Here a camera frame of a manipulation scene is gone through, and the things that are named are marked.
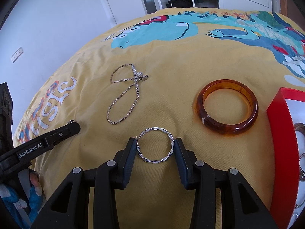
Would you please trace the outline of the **red jewelry box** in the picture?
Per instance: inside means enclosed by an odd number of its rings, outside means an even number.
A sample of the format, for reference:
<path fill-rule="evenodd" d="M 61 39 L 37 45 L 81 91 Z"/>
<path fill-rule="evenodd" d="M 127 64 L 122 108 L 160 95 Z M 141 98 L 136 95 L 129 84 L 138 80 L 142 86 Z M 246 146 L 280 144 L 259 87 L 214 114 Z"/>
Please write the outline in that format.
<path fill-rule="evenodd" d="M 267 108 L 274 144 L 274 189 L 270 214 L 278 228 L 288 228 L 299 187 L 299 147 L 295 123 L 304 123 L 304 92 L 280 88 Z"/>

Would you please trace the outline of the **amber resin bangle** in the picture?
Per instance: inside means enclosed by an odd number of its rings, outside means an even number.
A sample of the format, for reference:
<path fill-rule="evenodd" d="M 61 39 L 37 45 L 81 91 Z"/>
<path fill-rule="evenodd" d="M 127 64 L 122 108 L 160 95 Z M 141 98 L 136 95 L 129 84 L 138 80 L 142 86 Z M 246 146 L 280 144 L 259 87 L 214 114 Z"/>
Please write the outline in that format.
<path fill-rule="evenodd" d="M 204 102 L 206 98 L 217 90 L 235 90 L 242 94 L 247 100 L 251 113 L 246 120 L 237 124 L 224 124 L 213 119 L 205 110 Z M 198 94 L 195 103 L 195 110 L 204 126 L 219 134 L 241 134 L 249 130 L 258 117 L 258 100 L 252 90 L 246 85 L 230 79 L 219 79 L 208 83 Z"/>

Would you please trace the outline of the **dark brown large bangle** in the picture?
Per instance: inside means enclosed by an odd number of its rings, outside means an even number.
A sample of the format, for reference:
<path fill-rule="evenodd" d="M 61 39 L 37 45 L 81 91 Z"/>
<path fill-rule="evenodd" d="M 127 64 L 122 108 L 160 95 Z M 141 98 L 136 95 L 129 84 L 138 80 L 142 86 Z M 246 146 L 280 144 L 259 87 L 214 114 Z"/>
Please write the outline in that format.
<path fill-rule="evenodd" d="M 302 133 L 302 135 L 305 136 L 305 124 L 304 123 L 295 123 L 294 130 L 296 132 Z"/>

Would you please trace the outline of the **yellow dinosaur print duvet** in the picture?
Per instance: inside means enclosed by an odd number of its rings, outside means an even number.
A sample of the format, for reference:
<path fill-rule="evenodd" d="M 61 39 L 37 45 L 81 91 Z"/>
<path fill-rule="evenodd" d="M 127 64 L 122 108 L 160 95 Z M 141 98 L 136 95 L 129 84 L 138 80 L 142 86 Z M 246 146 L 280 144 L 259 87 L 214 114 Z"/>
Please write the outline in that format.
<path fill-rule="evenodd" d="M 200 90 L 238 81 L 258 100 L 254 125 L 221 135 L 195 111 Z M 266 206 L 274 146 L 266 110 L 282 87 L 304 90 L 304 30 L 265 11 L 164 9 L 118 25 L 76 52 L 33 97 L 14 134 L 20 145 L 71 120 L 80 132 L 32 162 L 31 197 L 47 200 L 76 166 L 93 169 L 139 137 L 126 189 L 116 191 L 121 228 L 188 228 L 194 192 L 183 188 L 170 138 L 198 159 L 237 168 Z"/>

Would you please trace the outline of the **wooden headboard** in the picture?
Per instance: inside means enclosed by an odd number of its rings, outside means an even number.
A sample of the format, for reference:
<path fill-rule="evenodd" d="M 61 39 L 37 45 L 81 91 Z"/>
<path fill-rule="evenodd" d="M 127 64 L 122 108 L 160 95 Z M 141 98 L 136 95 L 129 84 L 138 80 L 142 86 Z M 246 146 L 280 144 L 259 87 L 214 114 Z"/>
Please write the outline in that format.
<path fill-rule="evenodd" d="M 299 8 L 293 0 L 280 0 L 280 14 L 290 18 L 296 22 L 303 30 L 305 30 L 305 19 Z"/>

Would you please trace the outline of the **wall light switch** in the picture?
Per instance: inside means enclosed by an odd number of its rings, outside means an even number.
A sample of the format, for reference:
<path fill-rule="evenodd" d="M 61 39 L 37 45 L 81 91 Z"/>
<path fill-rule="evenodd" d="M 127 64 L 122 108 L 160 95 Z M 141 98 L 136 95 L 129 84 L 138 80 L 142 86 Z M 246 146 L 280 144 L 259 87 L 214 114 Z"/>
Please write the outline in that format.
<path fill-rule="evenodd" d="M 23 54 L 23 49 L 19 48 L 12 56 L 11 56 L 11 61 L 14 63 L 22 54 Z"/>

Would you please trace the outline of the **silver bangle in box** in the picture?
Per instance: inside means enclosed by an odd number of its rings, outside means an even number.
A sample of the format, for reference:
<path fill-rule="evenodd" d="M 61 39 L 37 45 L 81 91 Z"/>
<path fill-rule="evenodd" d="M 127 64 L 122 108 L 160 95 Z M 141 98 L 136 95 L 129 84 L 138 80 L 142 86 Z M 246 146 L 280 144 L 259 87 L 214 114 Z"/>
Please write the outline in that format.
<path fill-rule="evenodd" d="M 305 153 L 302 153 L 299 157 L 299 181 L 305 181 L 305 173 L 301 166 L 301 159 L 305 156 Z"/>

